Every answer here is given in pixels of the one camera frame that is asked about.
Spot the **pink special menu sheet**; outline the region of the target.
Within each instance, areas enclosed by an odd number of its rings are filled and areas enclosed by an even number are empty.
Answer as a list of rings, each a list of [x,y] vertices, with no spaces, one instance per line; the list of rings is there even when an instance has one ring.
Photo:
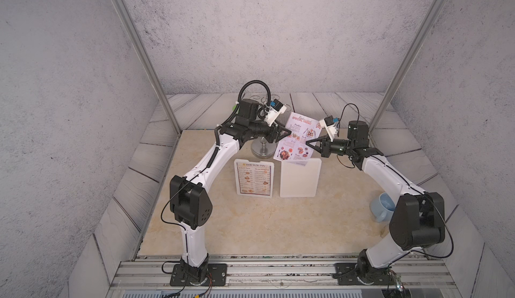
[[[305,166],[314,152],[306,145],[306,141],[318,138],[322,126],[318,120],[292,112],[286,128],[291,134],[278,142],[273,159]]]

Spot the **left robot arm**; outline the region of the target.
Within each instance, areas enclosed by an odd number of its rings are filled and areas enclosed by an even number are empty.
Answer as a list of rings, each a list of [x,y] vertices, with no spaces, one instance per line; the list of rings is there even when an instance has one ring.
[[[170,199],[166,207],[181,227],[183,254],[174,266],[173,287],[202,285],[209,275],[218,277],[226,268],[211,264],[205,242],[205,224],[213,212],[209,190],[227,162],[246,142],[263,137],[278,142],[291,131],[278,121],[287,107],[279,100],[261,105],[256,100],[238,101],[229,118],[215,128],[215,143],[208,153],[184,176],[170,180]]]

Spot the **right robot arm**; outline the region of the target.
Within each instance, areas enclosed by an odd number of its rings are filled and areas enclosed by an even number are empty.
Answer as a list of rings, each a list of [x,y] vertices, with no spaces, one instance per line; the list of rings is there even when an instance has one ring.
[[[360,252],[354,268],[357,280],[364,285],[388,283],[393,263],[445,240],[445,201],[437,192],[416,189],[380,150],[371,147],[366,122],[349,122],[345,139],[337,137],[338,119],[328,116],[319,124],[327,134],[307,141],[307,146],[324,158],[331,154],[348,157],[355,168],[369,175],[393,201],[389,234]]]

